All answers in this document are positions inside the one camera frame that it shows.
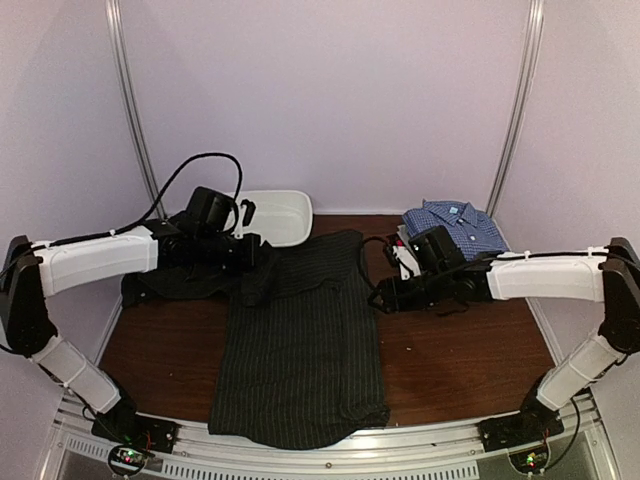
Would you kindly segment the black pinstriped long sleeve shirt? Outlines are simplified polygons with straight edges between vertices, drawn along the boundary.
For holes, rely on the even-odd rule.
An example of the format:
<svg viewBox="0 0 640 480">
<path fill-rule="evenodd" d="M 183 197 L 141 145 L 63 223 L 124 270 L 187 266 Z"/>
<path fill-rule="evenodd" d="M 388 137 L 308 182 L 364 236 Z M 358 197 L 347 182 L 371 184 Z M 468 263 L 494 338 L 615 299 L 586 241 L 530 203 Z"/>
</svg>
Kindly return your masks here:
<svg viewBox="0 0 640 480">
<path fill-rule="evenodd" d="M 356 230 L 291 248 L 261 246 L 240 276 L 174 267 L 125 276 L 126 306 L 227 295 L 223 358 L 208 430 L 286 450 L 337 443 L 390 418 Z"/>
</svg>

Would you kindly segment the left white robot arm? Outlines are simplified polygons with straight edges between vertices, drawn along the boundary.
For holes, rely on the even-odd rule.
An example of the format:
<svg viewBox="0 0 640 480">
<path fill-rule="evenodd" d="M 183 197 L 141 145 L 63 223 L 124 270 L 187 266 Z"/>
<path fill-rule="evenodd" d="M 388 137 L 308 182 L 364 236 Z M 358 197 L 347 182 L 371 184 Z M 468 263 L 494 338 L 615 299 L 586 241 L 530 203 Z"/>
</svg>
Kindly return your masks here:
<svg viewBox="0 0 640 480">
<path fill-rule="evenodd" d="M 123 444 L 137 442 L 144 424 L 122 406 L 114 381 L 65 340 L 49 318 L 46 300 L 62 291 L 134 273 L 206 267 L 245 272 L 257 263 L 261 238 L 245 234 L 253 201 L 205 187 L 169 220 L 143 220 L 132 227 L 70 240 L 10 244 L 1 273 L 1 314 L 8 350 L 52 373 L 99 414 Z"/>
</svg>

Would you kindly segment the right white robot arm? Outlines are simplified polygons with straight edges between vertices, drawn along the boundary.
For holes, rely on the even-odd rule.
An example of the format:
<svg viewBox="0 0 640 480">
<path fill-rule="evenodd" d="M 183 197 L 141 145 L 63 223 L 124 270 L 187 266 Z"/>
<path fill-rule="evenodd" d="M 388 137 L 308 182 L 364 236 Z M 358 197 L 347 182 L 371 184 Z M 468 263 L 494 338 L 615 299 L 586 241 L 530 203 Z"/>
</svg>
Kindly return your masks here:
<svg viewBox="0 0 640 480">
<path fill-rule="evenodd" d="M 409 240 L 383 239 L 399 274 L 371 284 L 368 303 L 383 313 L 418 311 L 452 300 L 471 303 L 551 299 L 600 304 L 601 323 L 541 377 L 513 419 L 519 440 L 535 440 L 551 415 L 608 370 L 639 351 L 639 258 L 614 237 L 574 251 L 487 251 L 471 260 L 437 226 Z"/>
</svg>

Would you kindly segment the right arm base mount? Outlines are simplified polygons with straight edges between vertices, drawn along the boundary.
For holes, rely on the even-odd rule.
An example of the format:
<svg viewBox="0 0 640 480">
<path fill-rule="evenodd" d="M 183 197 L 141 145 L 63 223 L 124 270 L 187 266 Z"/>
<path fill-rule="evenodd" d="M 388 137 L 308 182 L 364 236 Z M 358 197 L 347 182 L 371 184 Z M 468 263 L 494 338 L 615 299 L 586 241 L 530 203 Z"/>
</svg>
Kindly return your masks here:
<svg viewBox="0 0 640 480">
<path fill-rule="evenodd" d="M 551 410 L 537 399 L 535 384 L 513 414 L 491 417 L 478 423 L 478 432 L 485 452 L 502 449 L 509 453 L 511 466 L 522 475 L 545 475 L 559 464 L 572 449 L 580 431 L 581 414 L 574 398 L 570 404 L 576 414 L 573 434 L 559 454 L 553 454 L 549 440 L 565 431 L 557 410 Z"/>
</svg>

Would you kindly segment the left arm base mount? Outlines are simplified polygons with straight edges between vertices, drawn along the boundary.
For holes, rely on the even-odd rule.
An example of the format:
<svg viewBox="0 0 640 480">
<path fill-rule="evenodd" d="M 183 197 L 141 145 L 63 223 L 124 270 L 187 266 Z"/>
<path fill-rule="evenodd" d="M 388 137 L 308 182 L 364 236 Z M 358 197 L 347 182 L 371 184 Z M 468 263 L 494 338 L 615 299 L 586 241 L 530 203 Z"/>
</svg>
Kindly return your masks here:
<svg viewBox="0 0 640 480">
<path fill-rule="evenodd" d="M 106 463 L 116 477 L 130 479 L 141 473 L 156 453 L 173 452 L 179 429 L 176 422 L 139 414 L 128 397 L 121 398 L 106 413 L 79 399 L 83 417 L 92 422 L 91 433 L 115 443 Z"/>
</svg>

